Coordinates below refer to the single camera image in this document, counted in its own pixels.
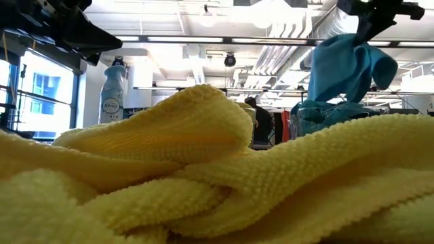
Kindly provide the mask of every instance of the wall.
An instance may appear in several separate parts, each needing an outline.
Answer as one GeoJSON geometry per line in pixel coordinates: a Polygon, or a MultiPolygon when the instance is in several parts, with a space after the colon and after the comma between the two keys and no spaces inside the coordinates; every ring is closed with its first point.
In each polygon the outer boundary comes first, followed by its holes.
{"type": "Polygon", "coordinates": [[[89,127],[98,124],[100,92],[106,81],[104,71],[107,65],[99,62],[91,66],[82,62],[83,74],[79,81],[79,98],[77,106],[77,127],[89,127]]]}

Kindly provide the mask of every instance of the red garment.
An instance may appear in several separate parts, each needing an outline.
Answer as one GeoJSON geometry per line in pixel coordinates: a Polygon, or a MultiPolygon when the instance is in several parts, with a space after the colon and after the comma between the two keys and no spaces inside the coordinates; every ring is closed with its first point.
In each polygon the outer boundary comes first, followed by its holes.
{"type": "Polygon", "coordinates": [[[287,142],[291,138],[291,135],[290,135],[290,124],[288,122],[289,120],[290,120],[290,112],[285,110],[282,113],[282,123],[283,123],[282,142],[287,142]]]}

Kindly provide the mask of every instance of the dark clothing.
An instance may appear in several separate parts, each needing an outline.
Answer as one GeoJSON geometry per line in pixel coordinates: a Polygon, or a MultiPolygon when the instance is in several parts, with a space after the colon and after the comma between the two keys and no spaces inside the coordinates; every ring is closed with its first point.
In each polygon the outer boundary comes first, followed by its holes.
{"type": "Polygon", "coordinates": [[[270,113],[256,106],[256,120],[258,121],[258,127],[255,128],[254,141],[267,142],[269,141],[269,134],[273,129],[273,118],[270,113]]]}

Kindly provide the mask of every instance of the black clamp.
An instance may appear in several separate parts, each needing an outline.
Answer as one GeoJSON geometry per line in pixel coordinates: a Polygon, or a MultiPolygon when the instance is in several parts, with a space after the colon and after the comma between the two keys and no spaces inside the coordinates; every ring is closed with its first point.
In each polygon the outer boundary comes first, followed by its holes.
{"type": "Polygon", "coordinates": [[[396,24],[397,14],[409,15],[412,20],[420,20],[425,9],[417,3],[404,3],[403,0],[338,0],[337,7],[351,16],[359,16],[359,26],[355,45],[369,41],[376,35],[396,24]]]}

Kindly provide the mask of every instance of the duct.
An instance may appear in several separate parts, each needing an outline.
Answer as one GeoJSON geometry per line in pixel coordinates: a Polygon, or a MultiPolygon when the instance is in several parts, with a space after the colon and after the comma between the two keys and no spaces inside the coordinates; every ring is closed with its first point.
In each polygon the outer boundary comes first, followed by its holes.
{"type": "MultiPolygon", "coordinates": [[[[279,37],[283,37],[283,38],[289,37],[293,30],[292,23],[285,23],[282,24],[282,26],[283,26],[283,30],[280,33],[279,37]]],[[[269,57],[267,58],[267,61],[262,65],[262,67],[260,67],[259,75],[271,75],[267,73],[268,67],[274,64],[275,62],[274,57],[278,56],[281,53],[282,48],[283,47],[276,47],[276,46],[269,47],[270,49],[269,57]]]]}
{"type": "Polygon", "coordinates": [[[186,52],[189,55],[191,61],[191,70],[197,85],[205,83],[205,74],[203,73],[203,67],[200,63],[199,57],[200,51],[201,48],[197,44],[188,44],[186,47],[186,52]]]}
{"type": "MultiPolygon", "coordinates": [[[[339,34],[355,33],[358,20],[357,16],[349,16],[334,6],[324,17],[322,23],[312,30],[309,37],[327,39],[339,34]]],[[[310,66],[312,51],[313,47],[296,47],[288,62],[277,73],[278,82],[289,70],[306,69],[303,64],[310,66]]]]}
{"type": "MultiPolygon", "coordinates": [[[[303,26],[297,25],[296,30],[294,31],[294,34],[291,37],[306,37],[311,31],[312,31],[312,16],[310,15],[310,12],[306,12],[304,15],[304,19],[302,19],[302,23],[305,23],[304,29],[300,30],[300,34],[298,34],[298,28],[303,26]]],[[[296,51],[297,47],[285,47],[285,52],[282,53],[281,57],[278,59],[278,63],[271,67],[271,73],[276,74],[277,71],[287,62],[288,59],[296,51]]]]}
{"type": "Polygon", "coordinates": [[[242,69],[237,68],[234,72],[233,72],[233,86],[234,88],[237,88],[238,84],[239,84],[239,74],[241,74],[242,69]]]}
{"type": "MultiPolygon", "coordinates": [[[[274,23],[271,26],[271,31],[270,31],[269,37],[277,37],[277,33],[279,32],[279,29],[280,29],[280,25],[277,23],[274,23]]],[[[266,60],[269,50],[270,50],[270,46],[267,46],[267,45],[265,45],[262,48],[261,53],[260,53],[259,58],[258,58],[258,61],[256,62],[255,66],[252,69],[253,74],[259,75],[258,69],[259,69],[259,67],[262,66],[262,64],[266,60]]]]}

